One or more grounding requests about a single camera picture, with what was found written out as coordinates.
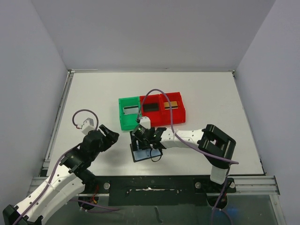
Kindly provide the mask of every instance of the wire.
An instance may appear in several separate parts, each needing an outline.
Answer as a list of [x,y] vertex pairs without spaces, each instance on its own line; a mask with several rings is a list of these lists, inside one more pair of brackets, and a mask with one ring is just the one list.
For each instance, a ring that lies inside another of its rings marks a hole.
[[208,156],[208,157],[211,157],[211,158],[215,158],[215,159],[221,160],[221,161],[223,161],[223,162],[228,162],[228,163],[230,163],[230,164],[239,164],[239,163],[236,162],[236,161],[233,161],[233,160],[230,160],[230,159],[227,159],[227,158],[222,158],[222,157],[219,157],[219,156],[214,156],[214,155],[212,155],[212,154],[206,153],[206,152],[204,152],[204,151],[198,149],[197,147],[195,147],[195,146],[189,144],[188,142],[185,142],[181,137],[179,137],[179,136],[175,133],[174,127],[173,127],[173,110],[172,110],[172,105],[171,105],[170,99],[169,99],[169,97],[168,97],[162,90],[160,90],[160,89],[152,89],[152,90],[150,90],[150,91],[145,95],[145,97],[144,97],[144,99],[143,99],[143,101],[142,101],[141,107],[140,107],[140,109],[139,109],[139,113],[138,113],[138,115],[137,115],[137,120],[139,120],[139,118],[140,118],[140,113],[141,113],[143,104],[144,104],[144,102],[145,102],[147,96],[148,96],[151,92],[153,92],[153,91],[159,91],[159,92],[162,93],[162,94],[165,96],[165,98],[167,99],[167,101],[168,101],[168,103],[169,103],[169,106],[170,106],[170,117],[171,117],[171,129],[172,129],[172,132],[173,132],[173,134],[174,134],[174,135],[175,135],[182,143],[184,143],[184,144],[187,145],[188,147],[190,147],[190,148],[192,148],[192,149],[194,149],[194,150],[196,150],[196,151],[202,153],[202,154],[205,155],[205,156]]
[[[227,186],[227,181],[228,181],[228,173],[229,173],[229,170],[227,171],[227,174],[226,174],[226,178],[225,178],[225,181],[224,181],[224,185],[223,185],[223,188],[219,194],[219,197],[217,198],[217,201],[214,205],[214,207],[212,208],[212,213],[211,213],[211,217],[210,217],[210,225],[213,225],[213,219],[214,219],[214,214],[215,214],[215,211],[217,209],[217,205],[220,201],[220,199],[223,197],[223,192],[225,191],[225,188]],[[233,221],[231,220],[229,214],[227,212],[225,212],[224,210],[221,210],[222,212],[224,212],[226,214],[226,216],[229,218],[230,220],[230,224],[233,225]]]
[[110,210],[110,211],[119,211],[120,210],[118,208],[111,208],[111,207],[107,207],[107,206],[92,204],[90,202],[82,201],[82,200],[79,200],[79,199],[71,199],[69,202],[79,202],[79,203],[91,205],[91,206],[94,206],[94,207],[98,207],[98,208],[105,209],[105,210]]
[[26,213],[38,202],[38,200],[40,200],[40,198],[45,194],[45,192],[47,191],[47,189],[49,188],[49,185],[52,182],[52,179],[54,177],[55,171],[60,163],[60,161],[62,160],[62,158],[64,158],[64,156],[69,153],[73,148],[69,149],[68,151],[66,151],[56,162],[53,171],[49,177],[49,181],[46,184],[46,187],[43,189],[43,191],[38,195],[38,197],[27,207],[27,209],[24,210],[24,212],[18,217],[18,219],[13,223],[13,225],[16,225],[25,215]]
[[152,155],[151,155],[152,150],[153,150],[153,148],[150,149],[150,158],[151,158],[151,161],[152,161],[153,163],[156,163],[156,162],[158,162],[158,161],[161,159],[161,157],[163,156],[163,153],[162,153],[162,150],[159,150],[159,152],[160,152],[160,157],[159,157],[159,159],[158,159],[158,160],[153,160],[153,159],[152,159]]
[[89,112],[89,113],[92,113],[94,116],[95,116],[95,118],[96,118],[96,128],[95,128],[95,130],[97,130],[98,129],[98,126],[99,126],[99,118],[98,118],[98,116],[92,111],[92,110],[89,110],[89,109],[80,109],[80,110],[78,110],[78,111],[76,111],[75,113],[74,113],[74,115],[72,116],[72,123],[73,123],[73,125],[75,126],[75,127],[77,127],[77,124],[75,123],[75,116],[78,114],[78,113],[80,113],[80,112]]
[[230,217],[230,215],[228,214],[228,212],[226,212],[225,210],[221,210],[221,209],[220,209],[220,211],[223,212],[223,213],[227,216],[227,218],[228,218],[229,221],[230,221],[230,224],[233,225],[233,220],[231,219],[231,217]]
[[227,190],[230,187],[231,183],[232,183],[232,181],[228,182],[227,186],[225,187],[225,190],[223,192],[223,195],[222,195],[221,199],[223,199],[227,195]]
[[116,212],[118,210],[107,210],[107,211],[98,211],[98,210],[86,210],[86,212],[90,212],[90,213],[107,213],[107,212]]
[[91,200],[92,200],[93,202],[95,202],[95,201],[96,201],[96,200],[95,200],[95,195],[98,193],[98,191],[99,191],[99,185],[97,184],[97,186],[96,186],[96,190],[95,190],[95,192],[94,192],[93,196],[91,197]]

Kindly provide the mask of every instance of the screw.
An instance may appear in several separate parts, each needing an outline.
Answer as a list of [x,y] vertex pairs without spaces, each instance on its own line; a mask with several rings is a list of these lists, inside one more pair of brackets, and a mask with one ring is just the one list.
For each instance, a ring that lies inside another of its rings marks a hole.
[[235,183],[231,183],[231,185],[229,186],[230,188],[235,188]]
[[105,183],[104,185],[103,185],[103,187],[104,187],[104,189],[105,190],[108,190],[109,188],[110,188],[110,184],[109,183]]
[[201,188],[201,183],[200,183],[200,182],[195,183],[195,187],[196,187],[197,189],[200,189],[200,188]]

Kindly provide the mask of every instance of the glass panel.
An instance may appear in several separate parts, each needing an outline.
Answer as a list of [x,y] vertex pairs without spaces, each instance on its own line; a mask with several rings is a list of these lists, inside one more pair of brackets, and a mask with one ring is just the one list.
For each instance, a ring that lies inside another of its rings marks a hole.
[[[107,205],[108,197],[102,197],[99,204]],[[123,206],[118,212],[94,214],[79,211],[76,202],[70,202],[59,209],[46,225],[208,225],[211,207],[193,205]],[[277,225],[273,207],[268,195],[230,195],[225,209],[234,225]],[[230,225],[224,213],[216,211],[214,225]]]

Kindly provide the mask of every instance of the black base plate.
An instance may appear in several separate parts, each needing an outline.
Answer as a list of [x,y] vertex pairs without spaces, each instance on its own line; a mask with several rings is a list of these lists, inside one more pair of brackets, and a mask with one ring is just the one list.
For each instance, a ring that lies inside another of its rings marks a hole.
[[[210,180],[209,176],[98,176],[99,193],[109,193],[109,205],[178,205],[194,204],[206,206],[206,193],[220,193],[222,186]],[[110,188],[105,190],[104,183]],[[84,194],[90,194],[95,187],[86,185]],[[235,193],[235,188],[228,188]]]

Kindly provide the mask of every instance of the white connector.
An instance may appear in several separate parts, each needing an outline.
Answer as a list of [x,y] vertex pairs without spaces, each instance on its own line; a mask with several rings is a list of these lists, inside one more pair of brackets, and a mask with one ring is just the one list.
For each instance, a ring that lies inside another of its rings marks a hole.
[[81,132],[87,135],[91,130],[95,130],[94,121],[91,118],[87,118],[81,127]]
[[141,117],[140,118],[140,125],[142,125],[146,129],[150,129],[151,128],[151,121],[150,121],[149,117],[147,117],[147,116]]
[[227,175],[228,169],[220,169],[216,166],[212,166],[210,173],[210,180],[217,183],[223,184]]

